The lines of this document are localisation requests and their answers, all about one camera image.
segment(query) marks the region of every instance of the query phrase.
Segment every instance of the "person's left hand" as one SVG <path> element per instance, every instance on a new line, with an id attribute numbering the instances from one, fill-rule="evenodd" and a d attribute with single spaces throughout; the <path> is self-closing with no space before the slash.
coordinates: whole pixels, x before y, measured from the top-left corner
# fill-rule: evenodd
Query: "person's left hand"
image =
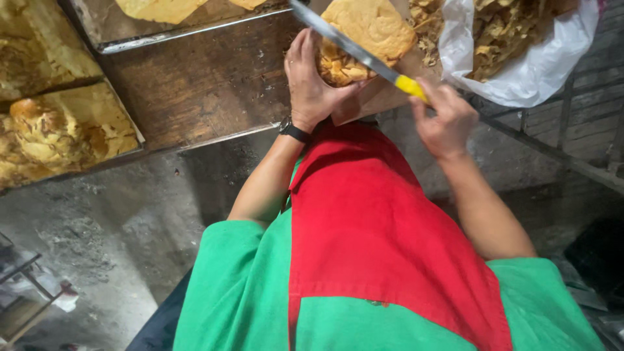
<path id="1" fill-rule="evenodd" d="M 364 87 L 364 82 L 357 82 L 333 88 L 323 81 L 314 59 L 315 42 L 319 38 L 310 28 L 302 30 L 284 59 L 293 125 L 308 133 L 312 133 L 318 122 L 326 119 L 341 102 Z"/>

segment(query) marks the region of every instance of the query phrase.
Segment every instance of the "hand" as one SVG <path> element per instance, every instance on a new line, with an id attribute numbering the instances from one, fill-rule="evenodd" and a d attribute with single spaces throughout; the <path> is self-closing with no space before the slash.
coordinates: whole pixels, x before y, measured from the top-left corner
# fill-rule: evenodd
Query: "hand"
<path id="1" fill-rule="evenodd" d="M 409 98 L 416 130 L 427 150 L 438 161 L 452 161 L 467 155 L 466 141 L 479 120 L 477 111 L 450 86 L 435 88 L 425 79 L 417 81 L 437 112 L 435 117 L 427 117 L 425 103 L 416 96 Z"/>
<path id="2" fill-rule="evenodd" d="M 284 69 L 290 87 L 293 125 L 312 133 L 342 101 L 359 92 L 363 82 L 342 88 L 327 85 L 316 70 L 314 48 L 320 36 L 310 28 L 302 30 L 288 50 Z"/>

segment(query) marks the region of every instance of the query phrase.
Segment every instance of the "yellow knife handle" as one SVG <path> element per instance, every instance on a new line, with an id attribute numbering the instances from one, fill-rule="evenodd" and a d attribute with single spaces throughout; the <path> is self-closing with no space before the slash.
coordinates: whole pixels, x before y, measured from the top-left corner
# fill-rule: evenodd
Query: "yellow knife handle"
<path id="1" fill-rule="evenodd" d="M 421 85 L 414 79 L 401 74 L 394 82 L 394 85 L 408 94 L 419 97 L 425 104 L 429 104 L 429 100 L 427 100 L 425 93 L 422 91 Z"/>

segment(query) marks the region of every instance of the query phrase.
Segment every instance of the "black watch strap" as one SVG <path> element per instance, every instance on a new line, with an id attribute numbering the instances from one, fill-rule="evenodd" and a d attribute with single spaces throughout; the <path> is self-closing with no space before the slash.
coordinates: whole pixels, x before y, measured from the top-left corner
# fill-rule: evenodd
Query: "black watch strap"
<path id="1" fill-rule="evenodd" d="M 286 128 L 281 132 L 281 134 L 287 134 L 300 142 L 307 144 L 312 141 L 312 136 L 301 129 L 293 126 L 292 124 L 288 124 Z"/>

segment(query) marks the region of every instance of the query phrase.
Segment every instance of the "green shirt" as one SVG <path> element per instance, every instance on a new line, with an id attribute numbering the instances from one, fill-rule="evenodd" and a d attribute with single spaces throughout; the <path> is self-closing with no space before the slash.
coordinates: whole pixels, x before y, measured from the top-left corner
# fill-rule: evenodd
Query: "green shirt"
<path id="1" fill-rule="evenodd" d="M 291 211 L 266 231 L 226 221 L 204 232 L 173 349 L 287 350 Z M 487 263 L 500 282 L 514 350 L 604 350 L 546 259 Z M 475 350 L 457 334 L 399 305 L 307 297 L 298 350 Z"/>

